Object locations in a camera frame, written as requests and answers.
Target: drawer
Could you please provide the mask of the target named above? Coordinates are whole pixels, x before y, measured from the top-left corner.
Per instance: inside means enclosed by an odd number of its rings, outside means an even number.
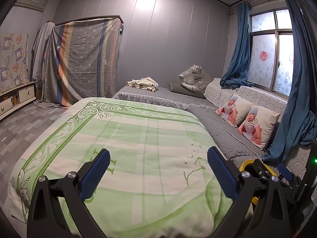
[[[27,87],[26,91],[28,99],[34,97],[34,86]]]
[[[10,97],[0,103],[0,115],[13,108],[13,97]]]
[[[28,91],[27,88],[22,88],[19,90],[19,102],[22,103],[23,101],[28,99]]]

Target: blue gripper pad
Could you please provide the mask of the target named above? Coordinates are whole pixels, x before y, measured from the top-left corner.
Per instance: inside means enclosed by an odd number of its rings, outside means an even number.
[[[291,181],[293,179],[292,172],[288,170],[288,168],[283,163],[279,163],[277,165],[277,170],[285,178],[285,180]]]
[[[211,170],[214,172],[226,197],[235,201],[238,197],[238,184],[220,156],[213,148],[208,149],[207,160]]]
[[[91,198],[95,189],[97,188],[101,178],[110,164],[110,153],[108,150],[103,149],[98,159],[91,166],[83,180],[81,181],[79,198],[82,202]]]

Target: folded clothes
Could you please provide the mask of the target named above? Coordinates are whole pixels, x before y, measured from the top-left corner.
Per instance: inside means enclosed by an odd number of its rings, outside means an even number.
[[[126,82],[126,84],[131,87],[145,89],[153,92],[155,92],[159,87],[159,84],[150,77],[142,78],[140,80],[132,80],[130,82]]]

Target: stuffed animal in plastic bag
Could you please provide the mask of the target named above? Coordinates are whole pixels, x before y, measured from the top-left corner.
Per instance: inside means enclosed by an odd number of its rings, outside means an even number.
[[[210,76],[203,72],[199,65],[193,65],[187,71],[181,73],[179,77],[182,80],[183,87],[197,93],[204,93],[211,82]]]

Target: cabinet top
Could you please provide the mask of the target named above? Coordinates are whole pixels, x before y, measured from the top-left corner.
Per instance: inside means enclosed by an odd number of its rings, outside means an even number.
[[[24,84],[22,84],[22,85],[13,87],[13,88],[11,88],[11,89],[5,91],[5,92],[0,93],[0,97],[4,96],[4,95],[6,95],[6,94],[8,94],[8,93],[10,93],[10,92],[12,92],[12,91],[14,91],[14,90],[19,90],[19,89],[21,89],[21,88],[23,88],[23,87],[26,87],[26,86],[32,86],[32,85],[34,85],[34,83],[35,83],[35,82],[28,82],[28,83],[24,83]]]

